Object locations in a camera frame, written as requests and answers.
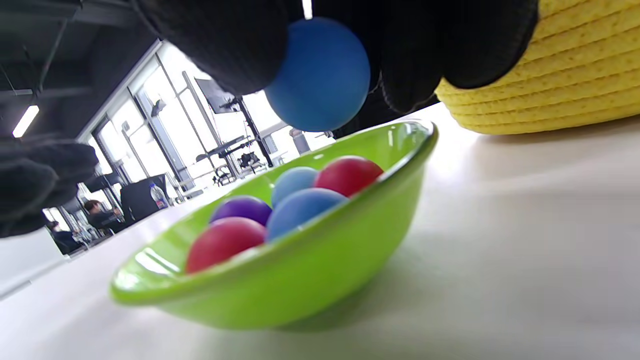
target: yellow basket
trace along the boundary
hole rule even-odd
[[[640,0],[541,0],[518,65],[494,84],[436,90],[461,126],[518,134],[640,113]]]

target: red ball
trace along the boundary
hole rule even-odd
[[[264,226],[249,218],[219,219],[191,246],[185,272],[192,274],[220,264],[246,249],[262,245],[266,236]]]
[[[359,156],[343,156],[320,171],[315,186],[351,197],[373,184],[383,173],[384,170],[371,160]]]

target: light blue ball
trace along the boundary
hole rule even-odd
[[[337,21],[314,17],[289,26],[287,56],[264,92],[287,124],[329,131],[358,113],[370,80],[369,59],[358,37]]]
[[[276,208],[294,192],[314,187],[317,177],[318,171],[310,167],[294,167],[283,172],[271,193],[271,205]]]
[[[277,241],[314,217],[347,201],[333,190],[311,188],[296,192],[277,207],[267,221],[267,242]]]

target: water bottle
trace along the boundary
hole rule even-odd
[[[151,199],[156,202],[158,209],[167,208],[169,206],[169,202],[166,200],[162,189],[157,187],[156,184],[151,184],[149,188],[151,189]]]

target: gloved hand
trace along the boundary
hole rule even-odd
[[[238,95],[275,79],[287,26],[301,0],[133,0],[147,24],[222,89]],[[459,88],[488,85],[521,58],[538,21],[538,0],[313,0],[362,41],[371,86],[398,113],[420,108],[444,77]]]
[[[0,238],[43,227],[42,209],[71,201],[97,164],[93,147],[70,140],[0,139]]]

